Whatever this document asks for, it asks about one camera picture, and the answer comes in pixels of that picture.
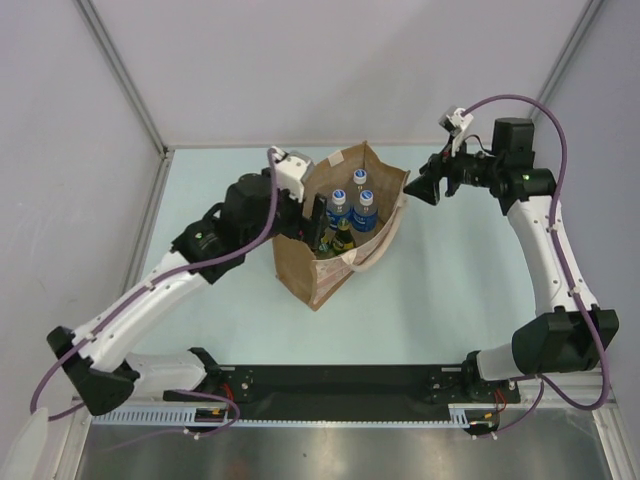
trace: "white table surface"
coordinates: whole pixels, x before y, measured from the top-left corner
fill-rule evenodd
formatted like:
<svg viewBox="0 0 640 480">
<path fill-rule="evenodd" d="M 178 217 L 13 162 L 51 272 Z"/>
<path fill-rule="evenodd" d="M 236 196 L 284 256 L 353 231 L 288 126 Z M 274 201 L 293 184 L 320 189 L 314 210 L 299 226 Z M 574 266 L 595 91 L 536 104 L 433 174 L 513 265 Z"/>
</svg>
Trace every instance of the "white table surface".
<svg viewBox="0 0 640 480">
<path fill-rule="evenodd" d="M 299 150 L 320 161 L 337 148 Z M 410 169 L 411 178 L 434 151 L 374 150 L 382 161 Z M 145 272 L 239 176 L 266 165 L 265 149 L 177 151 Z M 488 191 L 463 186 L 437 207 L 411 197 L 386 255 L 354 274 L 317 312 L 275 278 L 271 245 L 265 244 L 170 312 L 135 351 L 201 346 L 225 364 L 458 363 L 472 350 L 508 342 L 534 317 L 515 233 Z"/>
</svg>

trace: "metal frame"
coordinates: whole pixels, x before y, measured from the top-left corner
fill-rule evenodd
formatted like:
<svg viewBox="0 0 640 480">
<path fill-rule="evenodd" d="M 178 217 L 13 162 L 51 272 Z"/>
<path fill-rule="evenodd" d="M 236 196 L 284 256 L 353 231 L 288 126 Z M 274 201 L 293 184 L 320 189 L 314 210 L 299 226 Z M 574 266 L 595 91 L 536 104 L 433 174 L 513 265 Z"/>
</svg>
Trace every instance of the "metal frame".
<svg viewBox="0 0 640 480">
<path fill-rule="evenodd" d="M 91 0 L 73 0 L 73 2 L 78 7 L 80 15 L 85 20 L 89 31 L 93 35 L 98 48 L 103 54 L 103 58 L 115 75 L 117 82 L 122 88 L 122 93 L 127 98 L 136 116 L 142 123 L 151 143 L 153 143 L 160 155 L 164 155 L 167 152 L 167 148 L 160 137 L 160 132 L 158 131 L 153 118 L 151 118 L 151 114 L 149 113 L 147 106 L 142 100 L 140 91 L 136 87 L 135 83 L 133 83 L 131 75 L 129 75 L 113 40 L 111 40 L 109 32 L 107 32 L 104 23 L 100 19 L 98 10 Z"/>
<path fill-rule="evenodd" d="M 549 72 L 549 76 L 545 80 L 540 93 L 536 97 L 536 99 L 543 105 L 548 105 L 555 95 L 569 66 L 573 63 L 576 54 L 580 50 L 580 46 L 583 44 L 587 33 L 595 24 L 608 1 L 609 0 L 589 0 L 589 3 L 585 5 L 580 14 L 580 18 L 578 18 L 569 38 L 567 38 L 562 50 L 560 50 L 560 54 L 553 64 L 553 67 Z M 529 117 L 533 121 L 536 121 L 540 114 L 540 110 L 535 107 L 532 107 L 529 111 Z"/>
<path fill-rule="evenodd" d="M 603 408 L 593 412 L 600 442 L 604 449 L 613 480 L 635 480 L 640 478 L 637 458 L 630 448 L 620 410 Z"/>
<path fill-rule="evenodd" d="M 66 441 L 61 445 L 62 454 L 53 474 L 55 480 L 76 478 L 90 427 L 91 415 L 86 409 L 81 408 L 73 414 Z"/>
<path fill-rule="evenodd" d="M 149 243 L 151 242 L 151 234 L 153 233 L 156 218 L 158 217 L 158 211 L 160 210 L 160 203 L 162 195 L 164 194 L 164 188 L 167 185 L 167 179 L 169 178 L 169 171 L 171 169 L 174 153 L 175 152 L 173 150 L 167 152 L 163 155 L 160 165 L 158 165 L 156 178 L 153 182 L 144 215 L 142 217 L 142 223 L 140 224 L 140 229 L 138 230 L 138 235 L 136 237 L 136 244 L 131 254 L 129 268 L 127 269 L 127 274 L 124 278 L 122 293 L 125 293 L 133 287 L 142 277 L 144 262 L 149 249 Z"/>
</svg>

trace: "brown paper bag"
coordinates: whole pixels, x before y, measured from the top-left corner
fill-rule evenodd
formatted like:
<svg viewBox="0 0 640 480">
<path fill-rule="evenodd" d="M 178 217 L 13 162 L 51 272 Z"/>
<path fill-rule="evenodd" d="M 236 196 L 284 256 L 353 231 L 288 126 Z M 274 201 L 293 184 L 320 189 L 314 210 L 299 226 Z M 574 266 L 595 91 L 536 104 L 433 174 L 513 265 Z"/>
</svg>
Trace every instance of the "brown paper bag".
<svg viewBox="0 0 640 480">
<path fill-rule="evenodd" d="M 402 189 L 408 171 L 382 163 L 365 142 L 333 153 L 316 165 L 305 182 L 305 215 L 311 214 L 317 192 L 330 197 L 348 184 L 353 172 L 364 168 L 373 180 L 378 202 L 378 224 L 373 239 L 338 257 L 316 260 L 309 247 L 282 235 L 273 239 L 277 277 L 296 297 L 318 310 L 353 274 L 373 265 L 384 254 L 400 225 L 406 201 Z"/>
</svg>

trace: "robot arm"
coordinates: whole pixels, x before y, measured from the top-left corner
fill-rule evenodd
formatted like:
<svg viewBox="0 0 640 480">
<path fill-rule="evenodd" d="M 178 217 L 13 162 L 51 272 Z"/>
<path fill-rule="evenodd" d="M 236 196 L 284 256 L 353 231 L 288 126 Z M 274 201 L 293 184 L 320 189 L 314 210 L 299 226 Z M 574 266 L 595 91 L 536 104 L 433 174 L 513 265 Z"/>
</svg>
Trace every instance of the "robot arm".
<svg viewBox="0 0 640 480">
<path fill-rule="evenodd" d="M 472 352 L 468 364 L 477 379 L 485 381 L 550 372 L 575 372 L 595 367 L 599 358 L 593 338 L 572 295 L 579 292 L 596 324 L 606 348 L 618 329 L 614 310 L 601 310 L 576 264 L 564 230 L 560 205 L 556 224 L 549 224 L 549 211 L 556 183 L 553 174 L 534 168 L 533 122 L 503 118 L 495 122 L 491 152 L 467 153 L 465 130 L 470 120 L 464 110 L 452 109 L 440 124 L 450 138 L 443 150 L 432 155 L 420 176 L 405 187 L 405 193 L 437 205 L 439 183 L 447 179 L 445 196 L 460 185 L 488 188 L 498 199 L 518 236 L 531 275 L 537 318 L 518 329 L 512 341 L 491 350 Z M 551 238 L 558 235 L 576 290 L 564 274 Z"/>
<path fill-rule="evenodd" d="M 218 265 L 190 271 L 185 268 L 233 253 L 255 241 L 264 228 L 270 205 L 271 175 L 276 176 L 278 198 L 269 239 L 278 234 L 317 247 L 327 227 L 326 199 L 316 195 L 311 218 L 303 216 L 304 182 L 313 169 L 310 158 L 273 149 L 275 172 L 242 176 L 231 185 L 224 203 L 185 229 L 171 250 L 141 282 L 109 309 L 71 331 L 54 329 L 47 337 L 58 358 L 83 340 L 89 340 L 63 368 L 93 415 L 102 415 L 121 405 L 131 395 L 168 390 L 204 388 L 215 375 L 215 362 L 202 349 L 178 355 L 133 355 L 140 339 L 186 297 L 244 262 L 244 255 Z M 169 274 L 182 267 L 183 271 Z M 143 292 L 133 301 L 131 294 Z M 122 311 L 98 335 L 96 326 L 116 309 Z"/>
</svg>

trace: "purple cable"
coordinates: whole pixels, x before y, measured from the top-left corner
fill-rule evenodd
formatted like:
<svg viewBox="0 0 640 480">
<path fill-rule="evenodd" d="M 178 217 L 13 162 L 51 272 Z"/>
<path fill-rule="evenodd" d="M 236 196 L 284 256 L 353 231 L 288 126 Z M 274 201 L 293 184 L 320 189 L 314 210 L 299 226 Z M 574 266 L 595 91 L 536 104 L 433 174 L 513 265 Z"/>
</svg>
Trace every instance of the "purple cable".
<svg viewBox="0 0 640 480">
<path fill-rule="evenodd" d="M 238 420 L 240 420 L 240 408 L 238 408 L 238 405 L 236 405 L 236 403 L 233 400 L 229 399 L 229 398 L 219 397 L 218 395 L 212 395 L 212 394 L 208 394 L 208 393 L 190 392 L 188 390 L 175 390 L 175 391 L 178 392 L 178 393 L 185 394 L 185 395 L 190 395 L 192 397 L 206 398 L 208 400 L 215 400 L 215 401 L 218 401 L 218 402 L 224 402 L 228 406 L 233 408 L 233 410 L 235 412 L 233 420 L 225 423 L 224 425 L 222 425 L 220 427 L 217 427 L 215 430 L 212 430 L 210 432 L 197 434 L 198 435 L 197 438 L 206 438 L 206 437 L 211 437 L 213 435 L 217 435 L 219 433 L 222 433 L 225 430 L 230 429 L 231 426 L 234 423 L 236 423 Z M 126 442 L 119 443 L 119 444 L 114 445 L 112 447 L 105 448 L 104 450 L 102 450 L 102 453 L 113 452 L 115 450 L 120 450 L 121 448 L 130 447 L 131 445 L 134 445 L 134 444 L 136 444 L 138 442 L 141 442 L 143 440 L 148 440 L 150 438 L 159 437 L 159 436 L 165 435 L 167 433 L 182 433 L 182 434 L 185 434 L 185 431 L 184 431 L 184 429 L 181 429 L 181 428 L 165 428 L 163 430 L 157 430 L 155 432 L 151 432 L 151 433 L 147 433 L 145 435 L 141 435 L 141 436 L 139 436 L 137 438 L 134 438 L 133 440 L 128 440 Z"/>
<path fill-rule="evenodd" d="M 260 232 L 260 235 L 258 235 L 258 237 L 255 240 L 248 243 L 244 247 L 239 248 L 235 252 L 231 252 L 227 255 L 223 255 L 221 257 L 217 257 L 211 260 L 205 260 L 203 262 L 196 262 L 189 265 L 183 265 L 181 267 L 174 268 L 161 275 L 158 275 L 153 280 L 151 280 L 151 283 L 154 286 L 162 282 L 163 280 L 182 272 L 186 272 L 186 271 L 193 272 L 193 271 L 201 270 L 203 268 L 212 267 L 220 263 L 224 263 L 228 260 L 233 260 L 234 258 L 237 258 L 246 253 L 249 253 L 251 250 L 258 247 L 267 238 L 267 236 L 269 235 L 269 232 L 271 231 L 271 227 L 273 226 L 273 221 L 276 216 L 276 208 L 278 206 L 278 184 L 276 182 L 276 175 L 275 175 L 276 162 L 275 162 L 275 159 L 273 158 L 274 154 L 275 154 L 274 148 L 270 148 L 269 150 L 267 150 L 269 167 L 271 167 L 271 172 L 273 173 L 273 175 L 271 176 L 271 199 L 269 202 L 269 213 L 267 215 L 267 222 L 265 223 L 265 226 L 262 229 L 262 232 Z M 134 291 L 125 300 L 123 300 L 122 303 L 120 303 L 120 305 L 114 308 L 113 311 L 109 315 L 107 315 L 104 318 L 104 320 L 102 320 L 96 326 L 96 328 L 94 328 L 91 331 L 91 334 L 96 336 L 98 333 L 104 330 L 104 328 L 107 325 L 109 325 L 111 322 L 113 322 L 113 320 L 115 320 L 118 317 L 118 315 L 120 315 L 127 307 L 129 307 L 133 302 L 135 302 L 141 295 L 143 295 L 147 291 L 149 291 L 147 287 L 140 287 L 138 290 Z M 31 414 L 35 413 L 35 411 L 38 409 L 38 400 L 40 399 L 40 395 L 42 394 L 42 391 L 45 389 L 45 387 L 51 380 L 51 377 L 53 377 L 53 375 L 58 371 L 60 367 L 62 367 L 65 364 L 67 360 L 69 360 L 73 355 L 78 353 L 78 351 L 80 351 L 87 343 L 89 343 L 89 340 L 87 340 L 86 338 L 83 338 L 82 340 L 80 340 L 77 345 L 72 347 L 67 353 L 65 353 L 62 357 L 60 357 L 58 361 L 54 363 L 51 366 L 51 368 L 49 368 L 49 370 L 47 370 L 47 373 L 44 374 L 44 376 L 38 383 L 38 386 L 36 387 L 35 391 L 33 392 L 33 395 L 31 396 L 31 403 L 29 404 L 29 409 L 31 411 Z M 53 422 L 55 420 L 60 420 L 61 418 L 66 417 L 67 415 L 71 415 L 76 410 L 82 408 L 82 406 L 84 406 L 84 404 L 80 403 L 78 405 L 74 405 L 73 407 L 63 412 L 57 413 L 55 415 L 50 415 L 49 421 Z"/>
<path fill-rule="evenodd" d="M 467 108 L 465 110 L 465 114 L 471 113 L 474 110 L 482 107 L 483 105 L 495 102 L 497 100 L 519 100 L 521 102 L 528 103 L 529 105 L 533 105 L 534 107 L 538 108 L 541 112 L 543 112 L 549 118 L 549 120 L 551 120 L 551 123 L 553 123 L 553 126 L 556 128 L 556 131 L 558 132 L 558 136 L 560 137 L 560 146 L 562 148 L 562 157 L 560 160 L 560 173 L 558 174 L 556 191 L 554 192 L 553 197 L 551 198 L 551 207 L 549 208 L 549 225 L 550 226 L 555 225 L 558 202 L 560 201 L 560 191 L 562 190 L 562 185 L 564 184 L 564 176 L 567 171 L 567 139 L 564 134 L 564 130 L 562 129 L 560 122 L 558 121 L 556 116 L 551 112 L 551 110 L 549 110 L 546 106 L 544 106 L 542 103 L 538 102 L 537 100 L 534 100 L 533 98 L 525 97 L 523 95 L 504 94 L 504 95 L 495 95 L 493 97 L 485 98 L 484 100 L 481 100 L 478 103 L 474 103 L 469 108 Z M 573 290 L 576 287 L 576 282 L 571 273 L 571 269 L 569 268 L 569 262 L 567 261 L 567 257 L 564 253 L 564 250 L 562 249 L 562 245 L 560 244 L 560 238 L 558 237 L 558 232 L 553 229 L 551 229 L 550 232 L 551 232 L 551 241 L 556 250 L 556 254 L 558 255 L 560 265 L 562 266 L 562 271 L 567 277 L 570 290 Z M 602 367 L 602 391 L 600 392 L 600 396 L 594 403 L 590 405 L 583 405 L 569 398 L 569 396 L 566 393 L 564 393 L 560 389 L 560 387 L 556 385 L 546 375 L 541 375 L 541 378 L 545 382 L 547 382 L 547 384 L 565 402 L 567 402 L 572 407 L 575 407 L 579 410 L 587 410 L 587 411 L 596 410 L 601 406 L 603 406 L 606 403 L 607 399 L 609 398 L 609 392 L 611 389 L 611 386 L 609 384 L 609 361 L 604 351 L 604 345 L 602 345 L 602 340 L 600 340 L 598 329 L 593 323 L 593 320 L 591 319 L 591 316 L 589 315 L 589 312 L 587 311 L 587 308 L 585 307 L 584 302 L 580 297 L 580 294 L 573 293 L 572 297 L 575 300 L 576 305 L 578 306 L 578 310 L 580 310 L 580 313 L 582 314 L 582 317 L 584 318 L 585 323 L 587 324 L 587 328 L 589 329 L 589 332 L 593 337 L 593 342 L 596 346 L 598 356 L 600 357 L 600 363 Z"/>
<path fill-rule="evenodd" d="M 501 429 L 499 429 L 495 433 L 497 434 L 497 433 L 507 432 L 507 431 L 511 430 L 513 427 L 515 427 L 516 425 L 518 425 L 520 422 L 522 422 L 525 418 L 527 418 L 538 407 L 538 405 L 542 401 L 542 396 L 543 395 L 544 395 L 544 382 L 542 380 L 540 380 L 540 391 L 538 392 L 538 396 L 536 397 L 535 401 L 533 402 L 533 404 L 531 405 L 529 410 L 524 412 L 524 415 L 522 415 L 520 418 L 518 418 L 515 422 L 512 422 L 509 425 L 506 425 L 506 426 L 502 427 Z M 487 433 L 486 435 L 479 435 L 478 438 L 493 438 L 493 435 L 491 435 L 490 433 Z"/>
</svg>

